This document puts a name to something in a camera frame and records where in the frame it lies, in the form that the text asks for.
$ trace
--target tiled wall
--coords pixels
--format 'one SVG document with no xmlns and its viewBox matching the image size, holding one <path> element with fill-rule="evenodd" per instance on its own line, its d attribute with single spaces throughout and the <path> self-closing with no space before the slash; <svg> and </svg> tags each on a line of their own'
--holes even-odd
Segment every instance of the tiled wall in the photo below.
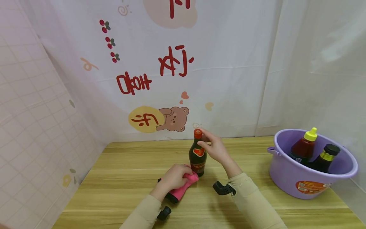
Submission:
<svg viewBox="0 0 366 229">
<path fill-rule="evenodd" d="M 99 154 L 21 6 L 0 0 L 0 224 L 51 228 Z"/>
</svg>

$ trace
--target bucket handle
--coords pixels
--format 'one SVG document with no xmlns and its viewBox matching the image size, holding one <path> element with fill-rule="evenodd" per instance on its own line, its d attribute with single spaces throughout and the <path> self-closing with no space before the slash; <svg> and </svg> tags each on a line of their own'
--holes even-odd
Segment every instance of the bucket handle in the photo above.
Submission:
<svg viewBox="0 0 366 229">
<path fill-rule="evenodd" d="M 267 152 L 273 154 L 274 156 L 281 156 L 281 154 L 278 151 L 276 151 L 274 147 L 268 147 Z"/>
</svg>

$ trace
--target yellow bottle cap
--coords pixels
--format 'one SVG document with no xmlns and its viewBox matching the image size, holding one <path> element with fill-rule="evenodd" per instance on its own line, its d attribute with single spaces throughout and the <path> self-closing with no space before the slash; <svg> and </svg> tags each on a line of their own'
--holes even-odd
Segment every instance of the yellow bottle cap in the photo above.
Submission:
<svg viewBox="0 0 366 229">
<path fill-rule="evenodd" d="M 304 134 L 304 138 L 308 141 L 315 141 L 317 137 L 318 137 L 317 129 L 315 127 L 313 127 L 310 131 L 307 131 Z"/>
</svg>

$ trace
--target bear ear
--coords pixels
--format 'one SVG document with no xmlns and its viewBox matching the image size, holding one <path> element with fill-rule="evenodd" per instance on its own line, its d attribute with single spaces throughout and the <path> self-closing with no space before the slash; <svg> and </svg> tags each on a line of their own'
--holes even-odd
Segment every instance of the bear ear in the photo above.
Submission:
<svg viewBox="0 0 366 229">
<path fill-rule="evenodd" d="M 180 109 L 184 112 L 185 115 L 189 113 L 189 109 L 187 107 L 182 107 Z"/>
<path fill-rule="evenodd" d="M 183 132 L 183 131 L 184 131 L 184 129 L 185 129 L 185 127 L 183 126 L 183 127 L 179 128 L 179 130 L 177 130 L 177 131 L 178 131 L 178 132 Z"/>
</svg>

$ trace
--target person's left hand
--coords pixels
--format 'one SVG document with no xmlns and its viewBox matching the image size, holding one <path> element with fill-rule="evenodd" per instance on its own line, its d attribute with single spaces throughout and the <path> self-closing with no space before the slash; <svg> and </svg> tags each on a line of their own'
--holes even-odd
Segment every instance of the person's left hand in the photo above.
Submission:
<svg viewBox="0 0 366 229">
<path fill-rule="evenodd" d="M 183 177 L 185 173 L 189 175 L 193 174 L 191 168 L 188 166 L 175 164 L 165 173 L 160 182 L 169 187 L 169 191 L 180 188 L 188 181 L 187 178 Z"/>
<path fill-rule="evenodd" d="M 165 195 L 173 189 L 182 187 L 188 179 L 183 177 L 185 173 L 193 174 L 191 168 L 185 165 L 175 164 L 164 175 L 156 187 L 150 192 L 160 202 L 163 201 Z"/>
</svg>

